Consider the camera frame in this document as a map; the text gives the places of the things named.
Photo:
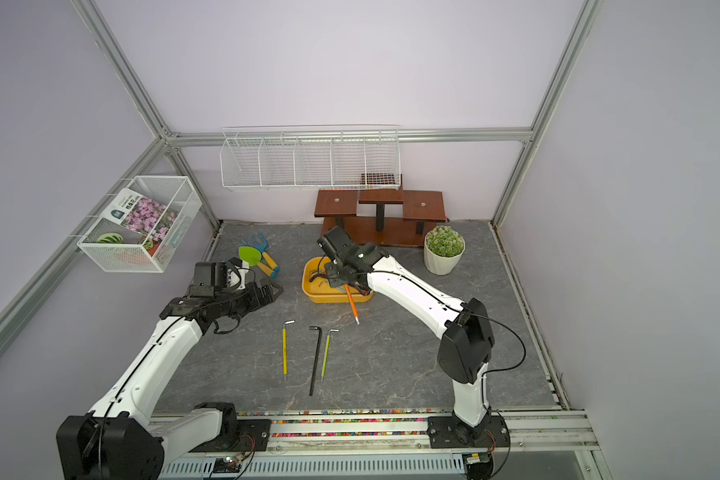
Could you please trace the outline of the long black hex key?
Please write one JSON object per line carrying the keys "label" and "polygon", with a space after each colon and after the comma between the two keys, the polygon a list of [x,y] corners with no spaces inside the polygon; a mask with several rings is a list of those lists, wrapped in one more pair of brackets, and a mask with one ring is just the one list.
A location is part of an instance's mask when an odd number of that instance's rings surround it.
{"label": "long black hex key", "polygon": [[315,281],[315,280],[317,280],[317,279],[327,280],[327,279],[328,279],[328,275],[327,275],[326,273],[324,273],[324,272],[316,271],[316,272],[314,272],[314,273],[310,276],[309,282],[313,282],[313,281]]}

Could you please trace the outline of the orange hex key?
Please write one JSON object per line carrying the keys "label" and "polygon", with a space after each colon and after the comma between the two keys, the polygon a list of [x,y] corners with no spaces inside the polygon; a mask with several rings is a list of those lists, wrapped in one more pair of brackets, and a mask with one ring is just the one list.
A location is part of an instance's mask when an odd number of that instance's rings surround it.
{"label": "orange hex key", "polygon": [[354,298],[354,289],[353,289],[349,284],[347,284],[347,285],[344,287],[344,289],[345,289],[345,293],[346,293],[347,298],[348,298],[348,303],[349,303],[350,308],[351,308],[351,310],[352,310],[352,314],[353,314],[353,318],[354,318],[354,320],[355,320],[355,323],[356,323],[357,325],[359,325],[359,324],[360,324],[360,320],[359,320],[359,313],[358,313],[357,305],[356,305],[355,298]]}

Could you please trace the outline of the yellow hex key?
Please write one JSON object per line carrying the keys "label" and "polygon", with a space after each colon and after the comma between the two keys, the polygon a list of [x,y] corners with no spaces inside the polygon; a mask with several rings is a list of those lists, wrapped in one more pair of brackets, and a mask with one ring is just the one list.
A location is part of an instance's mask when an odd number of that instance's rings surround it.
{"label": "yellow hex key", "polygon": [[281,330],[281,340],[282,340],[282,361],[283,361],[283,377],[284,381],[288,380],[289,375],[289,357],[288,357],[288,336],[287,336],[287,329],[290,325],[295,324],[295,320],[287,320],[283,323],[282,330]]}

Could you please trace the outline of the green hex key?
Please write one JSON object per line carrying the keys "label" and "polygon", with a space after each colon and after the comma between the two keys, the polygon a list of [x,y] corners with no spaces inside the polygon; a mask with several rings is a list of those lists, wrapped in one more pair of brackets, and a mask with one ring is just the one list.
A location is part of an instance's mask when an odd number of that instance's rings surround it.
{"label": "green hex key", "polygon": [[340,329],[331,328],[328,331],[328,334],[326,336],[325,348],[324,348],[322,366],[321,366],[321,375],[320,375],[321,383],[324,381],[326,373],[327,373],[327,365],[328,365],[328,358],[329,358],[332,335],[335,333],[338,333],[338,332],[340,332]]}

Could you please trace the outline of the short black hex key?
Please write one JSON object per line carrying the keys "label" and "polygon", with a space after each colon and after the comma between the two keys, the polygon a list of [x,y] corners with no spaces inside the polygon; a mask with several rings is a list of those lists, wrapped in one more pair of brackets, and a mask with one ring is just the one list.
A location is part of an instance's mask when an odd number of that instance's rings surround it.
{"label": "short black hex key", "polygon": [[317,326],[317,325],[310,325],[309,330],[313,331],[317,334],[314,356],[313,356],[313,364],[312,364],[312,370],[311,370],[311,376],[310,376],[309,393],[308,393],[308,395],[311,397],[314,395],[315,383],[316,383],[316,379],[317,379],[317,373],[318,373],[317,370],[318,370],[318,362],[319,362],[319,358],[320,358],[320,349],[321,349],[321,344],[322,344],[323,330],[320,326]]}

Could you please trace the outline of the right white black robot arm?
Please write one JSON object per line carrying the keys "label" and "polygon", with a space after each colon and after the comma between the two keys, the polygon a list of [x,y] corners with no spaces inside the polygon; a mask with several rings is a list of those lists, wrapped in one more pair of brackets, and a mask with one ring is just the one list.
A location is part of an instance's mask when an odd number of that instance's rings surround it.
{"label": "right white black robot arm", "polygon": [[486,380],[495,335],[485,306],[447,295],[404,268],[384,249],[357,244],[340,227],[317,240],[328,258],[325,276],[333,287],[347,285],[380,293],[423,322],[439,340],[437,364],[452,380],[454,406],[449,417],[428,421],[433,448],[507,446],[509,428],[494,415]]}

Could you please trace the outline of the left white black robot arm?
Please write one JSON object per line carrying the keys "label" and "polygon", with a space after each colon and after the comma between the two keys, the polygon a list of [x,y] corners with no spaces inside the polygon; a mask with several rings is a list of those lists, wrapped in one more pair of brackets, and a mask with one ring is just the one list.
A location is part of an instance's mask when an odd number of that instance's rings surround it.
{"label": "left white black robot arm", "polygon": [[275,302],[282,286],[264,279],[231,287],[192,286],[172,299],[143,349],[114,386],[56,433],[67,479],[156,479],[163,466],[207,442],[255,449],[231,402],[205,402],[166,425],[150,419],[185,356],[222,317],[240,320]]}

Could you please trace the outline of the yellow plastic storage box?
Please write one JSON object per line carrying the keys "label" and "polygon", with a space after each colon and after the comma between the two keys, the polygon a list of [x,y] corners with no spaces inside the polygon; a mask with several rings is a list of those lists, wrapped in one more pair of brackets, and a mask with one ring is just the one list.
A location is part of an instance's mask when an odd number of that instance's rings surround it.
{"label": "yellow plastic storage box", "polygon": [[348,303],[348,298],[343,287],[331,287],[328,280],[322,279],[309,282],[309,278],[314,272],[319,271],[325,273],[324,267],[328,261],[328,258],[314,257],[305,264],[301,284],[302,291],[316,304]]}

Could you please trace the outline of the blue toy rake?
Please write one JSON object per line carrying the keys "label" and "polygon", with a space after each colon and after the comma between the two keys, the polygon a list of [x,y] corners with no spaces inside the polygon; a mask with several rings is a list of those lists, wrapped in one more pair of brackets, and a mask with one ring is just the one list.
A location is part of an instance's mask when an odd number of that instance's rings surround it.
{"label": "blue toy rake", "polygon": [[261,254],[268,267],[274,272],[278,273],[280,270],[279,265],[268,253],[269,243],[262,233],[257,233],[251,236],[253,247],[256,248]]}

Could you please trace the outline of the brown wooden stand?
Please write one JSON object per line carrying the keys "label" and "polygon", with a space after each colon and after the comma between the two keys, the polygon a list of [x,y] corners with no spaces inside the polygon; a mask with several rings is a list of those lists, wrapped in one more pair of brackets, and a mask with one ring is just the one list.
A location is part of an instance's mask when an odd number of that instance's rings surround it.
{"label": "brown wooden stand", "polygon": [[421,247],[425,235],[448,220],[443,193],[432,190],[368,189],[359,181],[347,190],[321,189],[314,216],[322,232],[341,227],[357,243]]}

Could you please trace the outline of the colourful grid item in basket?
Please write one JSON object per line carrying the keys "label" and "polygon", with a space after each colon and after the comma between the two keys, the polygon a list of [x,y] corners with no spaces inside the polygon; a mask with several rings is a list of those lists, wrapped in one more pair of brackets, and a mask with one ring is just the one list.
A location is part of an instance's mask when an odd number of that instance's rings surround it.
{"label": "colourful grid item in basket", "polygon": [[363,173],[360,179],[360,184],[368,189],[397,189],[401,182],[402,176],[395,173]]}

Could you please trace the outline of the white pot green succulent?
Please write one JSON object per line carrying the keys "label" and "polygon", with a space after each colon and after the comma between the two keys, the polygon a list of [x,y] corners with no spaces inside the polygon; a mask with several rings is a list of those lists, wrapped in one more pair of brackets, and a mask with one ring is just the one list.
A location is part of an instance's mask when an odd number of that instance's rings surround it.
{"label": "white pot green succulent", "polygon": [[452,227],[438,225],[424,239],[424,264],[438,276],[450,274],[465,251],[465,240]]}

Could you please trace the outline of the flower seed packet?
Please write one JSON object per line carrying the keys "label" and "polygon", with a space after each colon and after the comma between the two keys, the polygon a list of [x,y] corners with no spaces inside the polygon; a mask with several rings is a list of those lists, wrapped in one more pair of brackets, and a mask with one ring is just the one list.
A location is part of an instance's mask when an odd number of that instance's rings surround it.
{"label": "flower seed packet", "polygon": [[101,217],[153,242],[161,243],[168,236],[178,213],[142,193],[123,188],[104,208]]}

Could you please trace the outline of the green striped ball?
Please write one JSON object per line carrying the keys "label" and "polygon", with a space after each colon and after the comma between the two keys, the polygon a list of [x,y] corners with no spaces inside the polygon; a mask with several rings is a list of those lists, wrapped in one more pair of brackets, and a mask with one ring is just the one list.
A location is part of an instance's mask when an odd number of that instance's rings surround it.
{"label": "green striped ball", "polygon": [[101,244],[122,244],[124,242],[124,238],[119,233],[108,232],[100,235],[96,239],[96,242]]}

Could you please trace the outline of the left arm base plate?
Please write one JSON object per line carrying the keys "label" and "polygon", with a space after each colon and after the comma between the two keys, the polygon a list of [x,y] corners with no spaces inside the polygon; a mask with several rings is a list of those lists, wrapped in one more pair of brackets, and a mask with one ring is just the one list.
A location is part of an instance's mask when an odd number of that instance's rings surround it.
{"label": "left arm base plate", "polygon": [[192,449],[191,453],[265,451],[271,426],[272,422],[265,418],[238,418],[230,432],[222,431],[215,438]]}

